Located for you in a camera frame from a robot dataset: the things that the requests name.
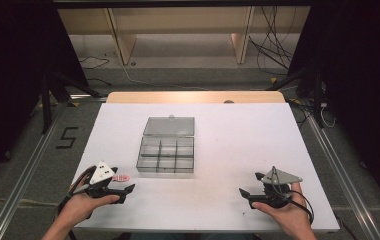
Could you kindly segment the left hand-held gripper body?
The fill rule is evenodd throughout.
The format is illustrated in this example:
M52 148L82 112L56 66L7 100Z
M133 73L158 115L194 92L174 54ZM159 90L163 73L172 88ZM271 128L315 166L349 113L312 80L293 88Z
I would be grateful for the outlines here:
M101 161L85 180L85 183L88 185L85 192L92 198L106 196L109 191L108 185L112 181L112 176L114 175L115 173L112 171L111 167Z

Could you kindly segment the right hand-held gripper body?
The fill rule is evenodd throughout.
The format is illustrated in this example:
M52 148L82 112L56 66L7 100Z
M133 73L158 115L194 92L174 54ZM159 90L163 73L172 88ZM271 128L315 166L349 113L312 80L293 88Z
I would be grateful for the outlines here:
M254 202L260 202L275 209L282 208L291 199L290 185L303 181L301 177L281 171L275 166L264 175L265 177L260 181L264 186L264 194L251 195L249 197L249 205L252 205Z

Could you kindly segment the clear plastic compartment box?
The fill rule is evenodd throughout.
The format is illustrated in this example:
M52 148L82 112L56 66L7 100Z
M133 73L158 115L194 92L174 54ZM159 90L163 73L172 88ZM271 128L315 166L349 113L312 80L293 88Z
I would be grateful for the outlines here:
M146 173L194 172L194 117L149 117L136 168Z

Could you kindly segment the person's right hand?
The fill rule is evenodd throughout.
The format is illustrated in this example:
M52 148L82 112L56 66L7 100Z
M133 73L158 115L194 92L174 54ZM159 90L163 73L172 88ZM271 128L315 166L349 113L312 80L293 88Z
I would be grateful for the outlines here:
M287 229L293 227L310 227L312 229L308 214L293 204L288 204L280 209L272 208L260 202L254 202L252 206L272 217L285 233Z

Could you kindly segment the person's left hand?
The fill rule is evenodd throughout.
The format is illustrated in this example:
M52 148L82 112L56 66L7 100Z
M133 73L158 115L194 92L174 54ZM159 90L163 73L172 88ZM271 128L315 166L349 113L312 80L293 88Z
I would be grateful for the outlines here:
M54 225L63 229L72 229L84 221L96 208L112 204L119 199L120 197L117 195L92 198L86 193L76 194L65 204Z

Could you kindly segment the black metal stand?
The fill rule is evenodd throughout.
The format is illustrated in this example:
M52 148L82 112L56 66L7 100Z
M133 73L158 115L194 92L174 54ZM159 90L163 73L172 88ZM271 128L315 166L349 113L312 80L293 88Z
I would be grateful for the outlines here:
M282 81L273 84L267 91L278 91L286 85L298 80L296 95L299 98L313 98L313 116L320 128L324 127L321 112L323 103L322 75L314 67L304 67L292 74L288 74Z
M66 87L72 86L84 93L87 93L92 97L106 97L106 94L102 94L98 91L95 91L91 89L88 85L80 83L79 81L61 72L56 71L46 72L40 82L40 86L41 103L43 107L43 134L45 134L52 125L50 94L52 94L59 103L67 103L71 99L71 95L66 90Z

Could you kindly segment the wooden table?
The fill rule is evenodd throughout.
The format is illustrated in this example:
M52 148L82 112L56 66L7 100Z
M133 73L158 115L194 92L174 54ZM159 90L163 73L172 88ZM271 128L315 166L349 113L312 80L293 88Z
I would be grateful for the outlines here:
M112 92L107 103L284 103L278 91L139 91Z

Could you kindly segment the black curtain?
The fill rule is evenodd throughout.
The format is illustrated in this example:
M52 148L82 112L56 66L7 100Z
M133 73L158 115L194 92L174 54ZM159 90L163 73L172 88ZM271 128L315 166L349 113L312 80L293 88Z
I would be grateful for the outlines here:
M380 187L380 0L311 0L291 63L320 67L325 95Z
M53 0L0 0L0 162L55 72L88 84Z

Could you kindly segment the light wooden desk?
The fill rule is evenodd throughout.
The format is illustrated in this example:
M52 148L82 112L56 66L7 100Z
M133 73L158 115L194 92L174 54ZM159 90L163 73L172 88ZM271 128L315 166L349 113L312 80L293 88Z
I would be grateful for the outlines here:
M236 62L245 60L251 33L265 33L274 25L278 33L299 33L307 6L278 7L170 7L60 9L70 35L110 35L119 61L129 62L140 34L228 34Z

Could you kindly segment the aluminium floor rail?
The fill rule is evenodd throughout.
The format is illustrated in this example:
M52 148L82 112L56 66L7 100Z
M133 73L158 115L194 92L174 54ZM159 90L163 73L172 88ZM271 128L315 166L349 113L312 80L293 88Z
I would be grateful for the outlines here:
M312 116L308 116L307 120L366 238L368 240L380 240L378 225L357 191L349 173L344 169L326 132L318 126Z
M74 99L52 108L42 132L42 109L32 112L0 163L0 240L39 240L75 178L102 101Z

